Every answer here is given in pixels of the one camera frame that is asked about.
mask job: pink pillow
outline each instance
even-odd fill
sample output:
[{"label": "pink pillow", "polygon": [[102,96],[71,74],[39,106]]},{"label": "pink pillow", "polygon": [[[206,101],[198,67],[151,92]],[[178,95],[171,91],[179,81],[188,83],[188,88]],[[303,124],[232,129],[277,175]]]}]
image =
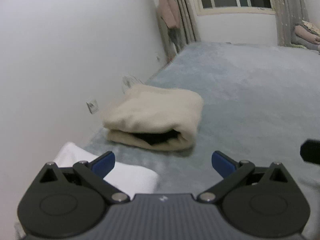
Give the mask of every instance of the pink pillow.
[{"label": "pink pillow", "polygon": [[304,40],[306,40],[312,44],[320,45],[320,37],[308,32],[304,27],[297,25],[294,29],[294,32],[295,32],[295,34],[297,34],[299,37],[303,38]]}]

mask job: logo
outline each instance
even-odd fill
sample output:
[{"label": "logo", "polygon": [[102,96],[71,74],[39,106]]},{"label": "logo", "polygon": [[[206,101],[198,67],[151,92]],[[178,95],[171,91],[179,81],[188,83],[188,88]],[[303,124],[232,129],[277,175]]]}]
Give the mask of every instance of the logo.
[{"label": "logo", "polygon": [[159,198],[160,201],[165,202],[167,201],[169,198],[167,196],[162,196]]}]

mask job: blue gripper pad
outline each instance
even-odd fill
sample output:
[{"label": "blue gripper pad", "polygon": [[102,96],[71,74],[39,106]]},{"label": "blue gripper pad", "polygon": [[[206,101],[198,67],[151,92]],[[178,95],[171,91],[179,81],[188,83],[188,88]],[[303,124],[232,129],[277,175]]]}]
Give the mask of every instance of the blue gripper pad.
[{"label": "blue gripper pad", "polygon": [[212,167],[223,177],[227,177],[236,170],[236,166],[215,151],[211,157]]},{"label": "blue gripper pad", "polygon": [[100,156],[92,161],[91,171],[100,178],[104,178],[115,166],[116,157],[113,152],[109,152],[105,156]]}]

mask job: beige towel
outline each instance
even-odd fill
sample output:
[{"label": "beige towel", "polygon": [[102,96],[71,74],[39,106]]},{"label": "beige towel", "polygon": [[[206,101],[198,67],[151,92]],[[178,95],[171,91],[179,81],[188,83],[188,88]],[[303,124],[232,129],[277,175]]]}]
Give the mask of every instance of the beige towel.
[{"label": "beige towel", "polygon": [[[195,143],[203,100],[189,90],[163,89],[136,84],[126,91],[124,100],[102,114],[111,141],[146,149],[175,151]],[[180,132],[177,138],[150,145],[132,133]]]},{"label": "beige towel", "polygon": [[169,29],[179,28],[179,6],[175,0],[159,0],[158,10]]},{"label": "beige towel", "polygon": [[303,38],[304,40],[306,40],[312,44],[320,45],[320,37],[308,32],[304,27],[297,25],[294,29],[294,32],[295,32],[295,34],[297,34],[299,37]]}]

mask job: light blue carpet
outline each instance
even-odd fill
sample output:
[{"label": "light blue carpet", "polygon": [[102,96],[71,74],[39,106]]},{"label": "light blue carpet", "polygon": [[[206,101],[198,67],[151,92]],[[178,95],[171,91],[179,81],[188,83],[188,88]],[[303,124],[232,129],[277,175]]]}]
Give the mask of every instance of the light blue carpet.
[{"label": "light blue carpet", "polygon": [[320,236],[320,168],[299,155],[306,138],[320,139],[320,55],[306,49],[197,43],[148,84],[203,97],[196,146],[151,152],[108,142],[102,129],[85,150],[96,155],[111,150],[119,162],[156,171],[160,193],[197,195],[220,181],[211,166],[214,150],[257,166],[283,162],[311,206],[304,235]]}]

